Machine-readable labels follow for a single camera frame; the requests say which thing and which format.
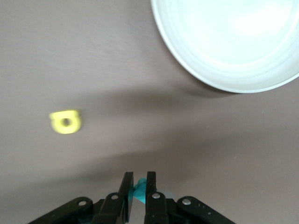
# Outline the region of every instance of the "teal object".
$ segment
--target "teal object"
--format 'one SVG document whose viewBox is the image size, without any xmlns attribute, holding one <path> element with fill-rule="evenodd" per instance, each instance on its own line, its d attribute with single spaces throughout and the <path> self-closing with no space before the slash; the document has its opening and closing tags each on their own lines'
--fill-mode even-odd
<svg viewBox="0 0 299 224">
<path fill-rule="evenodd" d="M 139 179 L 134 186 L 134 197 L 145 204 L 146 178 Z"/>
</svg>

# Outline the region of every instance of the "white bowl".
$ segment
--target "white bowl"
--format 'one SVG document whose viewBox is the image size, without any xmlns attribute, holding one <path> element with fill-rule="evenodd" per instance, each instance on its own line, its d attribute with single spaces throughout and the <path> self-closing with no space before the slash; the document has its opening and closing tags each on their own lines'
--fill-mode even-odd
<svg viewBox="0 0 299 224">
<path fill-rule="evenodd" d="M 261 92 L 299 76 L 298 0 L 152 0 L 169 50 L 215 88 Z"/>
</svg>

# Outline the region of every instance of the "hole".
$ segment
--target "hole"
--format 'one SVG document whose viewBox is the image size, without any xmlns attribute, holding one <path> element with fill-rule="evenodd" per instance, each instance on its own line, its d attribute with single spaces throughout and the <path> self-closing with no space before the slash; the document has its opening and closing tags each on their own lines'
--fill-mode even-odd
<svg viewBox="0 0 299 224">
<path fill-rule="evenodd" d="M 191 204 L 191 201 L 190 201 L 189 199 L 185 198 L 185 199 L 182 201 L 182 203 L 183 203 L 184 205 L 190 205 L 190 204 Z"/>
<path fill-rule="evenodd" d="M 158 199 L 158 198 L 160 198 L 160 195 L 159 195 L 158 193 L 154 193 L 154 194 L 152 195 L 152 197 L 153 197 L 154 199 Z"/>
<path fill-rule="evenodd" d="M 111 199 L 112 199 L 112 200 L 116 200 L 116 199 L 118 199 L 118 195 L 112 195 L 112 196 L 111 196 Z"/>
<path fill-rule="evenodd" d="M 81 201 L 81 202 L 78 203 L 79 206 L 83 206 L 83 205 L 86 205 L 86 204 L 87 204 L 86 201 Z"/>
<path fill-rule="evenodd" d="M 64 126 L 69 126 L 71 124 L 71 121 L 68 118 L 64 118 L 62 123 L 63 123 Z"/>
</svg>

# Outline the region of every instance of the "screw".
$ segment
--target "screw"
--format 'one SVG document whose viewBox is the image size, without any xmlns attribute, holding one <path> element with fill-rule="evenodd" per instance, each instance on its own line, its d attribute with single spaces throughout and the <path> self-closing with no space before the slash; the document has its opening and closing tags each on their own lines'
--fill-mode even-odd
<svg viewBox="0 0 299 224">
<path fill-rule="evenodd" d="M 158 199 L 158 198 L 160 198 L 160 195 L 159 195 L 158 193 L 154 193 L 154 194 L 152 195 L 152 197 L 153 197 L 154 199 Z"/>
<path fill-rule="evenodd" d="M 83 205 L 86 205 L 86 203 L 87 203 L 86 201 L 81 201 L 81 202 L 78 203 L 78 205 L 83 206 Z"/>
<path fill-rule="evenodd" d="M 182 203 L 183 203 L 184 205 L 190 205 L 190 204 L 191 204 L 190 200 L 187 199 L 187 198 L 185 198 L 185 199 L 182 201 Z"/>
<path fill-rule="evenodd" d="M 112 195 L 112 196 L 111 196 L 111 199 L 112 199 L 112 200 L 116 200 L 116 199 L 118 199 L 118 196 L 117 196 L 117 195 Z"/>
</svg>

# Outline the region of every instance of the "yellow object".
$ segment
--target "yellow object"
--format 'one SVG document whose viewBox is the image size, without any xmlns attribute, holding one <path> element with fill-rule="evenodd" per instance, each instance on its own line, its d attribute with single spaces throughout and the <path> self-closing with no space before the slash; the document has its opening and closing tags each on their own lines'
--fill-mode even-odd
<svg viewBox="0 0 299 224">
<path fill-rule="evenodd" d="M 79 111 L 59 111 L 49 115 L 54 131 L 60 134 L 71 134 L 77 132 L 81 127 Z"/>
</svg>

